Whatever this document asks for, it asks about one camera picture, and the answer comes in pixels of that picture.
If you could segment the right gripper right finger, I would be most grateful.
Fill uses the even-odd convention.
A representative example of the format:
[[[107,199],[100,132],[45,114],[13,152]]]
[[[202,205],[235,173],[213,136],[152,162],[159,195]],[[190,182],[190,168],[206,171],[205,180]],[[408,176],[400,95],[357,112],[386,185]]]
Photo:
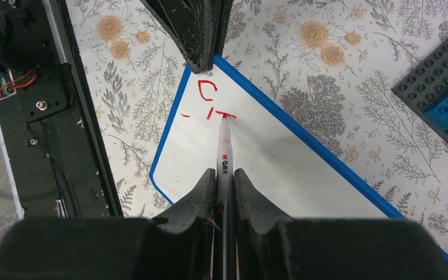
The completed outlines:
[[[234,173],[240,279],[448,279],[439,246],[408,219],[293,218]]]

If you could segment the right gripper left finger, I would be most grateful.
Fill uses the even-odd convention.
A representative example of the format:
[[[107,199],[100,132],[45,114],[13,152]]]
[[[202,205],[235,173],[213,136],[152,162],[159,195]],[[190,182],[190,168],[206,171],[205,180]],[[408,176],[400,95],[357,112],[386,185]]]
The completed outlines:
[[[32,217],[0,243],[0,279],[209,279],[216,174],[145,218]]]

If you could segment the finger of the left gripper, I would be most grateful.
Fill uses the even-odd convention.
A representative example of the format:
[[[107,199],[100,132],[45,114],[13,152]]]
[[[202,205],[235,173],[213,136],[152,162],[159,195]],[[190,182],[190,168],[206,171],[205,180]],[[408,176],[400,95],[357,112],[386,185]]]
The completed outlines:
[[[219,13],[216,22],[215,53],[222,55],[228,30],[229,18],[234,0],[219,1]]]
[[[210,71],[216,41],[216,1],[142,1],[173,39],[195,74]]]

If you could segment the red capped marker pen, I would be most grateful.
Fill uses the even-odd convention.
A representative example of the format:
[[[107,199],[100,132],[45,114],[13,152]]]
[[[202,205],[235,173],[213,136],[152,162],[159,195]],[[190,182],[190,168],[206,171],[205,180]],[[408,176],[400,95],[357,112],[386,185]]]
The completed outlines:
[[[233,149],[229,117],[230,114],[222,114],[218,135],[213,279],[237,278]]]

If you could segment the blue framed whiteboard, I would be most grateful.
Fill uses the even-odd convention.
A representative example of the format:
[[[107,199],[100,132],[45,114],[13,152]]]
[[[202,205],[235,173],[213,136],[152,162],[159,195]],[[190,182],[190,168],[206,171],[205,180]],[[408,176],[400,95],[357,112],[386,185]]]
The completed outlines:
[[[217,55],[213,69],[183,73],[149,173],[171,202],[216,164],[218,126],[228,119],[233,169],[300,218],[403,219],[395,207],[342,163],[246,77]]]

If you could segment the floral table mat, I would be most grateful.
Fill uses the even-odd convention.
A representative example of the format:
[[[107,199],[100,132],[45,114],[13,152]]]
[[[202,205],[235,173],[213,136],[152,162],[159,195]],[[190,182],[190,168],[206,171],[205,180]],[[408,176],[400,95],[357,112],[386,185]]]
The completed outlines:
[[[186,63],[139,1],[66,5],[122,214],[157,215]],[[223,55],[448,253],[448,145],[391,92],[447,37],[448,1],[234,1]]]

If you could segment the grey lego baseplate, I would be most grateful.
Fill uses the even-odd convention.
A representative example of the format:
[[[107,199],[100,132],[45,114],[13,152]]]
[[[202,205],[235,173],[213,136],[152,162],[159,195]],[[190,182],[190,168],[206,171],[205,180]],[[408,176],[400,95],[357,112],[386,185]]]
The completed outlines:
[[[448,38],[391,90],[448,144],[448,130],[437,129],[424,116],[424,111],[448,90]]]

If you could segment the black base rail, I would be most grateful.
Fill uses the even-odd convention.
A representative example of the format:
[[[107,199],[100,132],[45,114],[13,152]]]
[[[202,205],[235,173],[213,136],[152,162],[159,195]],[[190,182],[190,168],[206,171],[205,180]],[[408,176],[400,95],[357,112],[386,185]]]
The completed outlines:
[[[65,1],[0,1],[0,137],[19,218],[122,216]]]

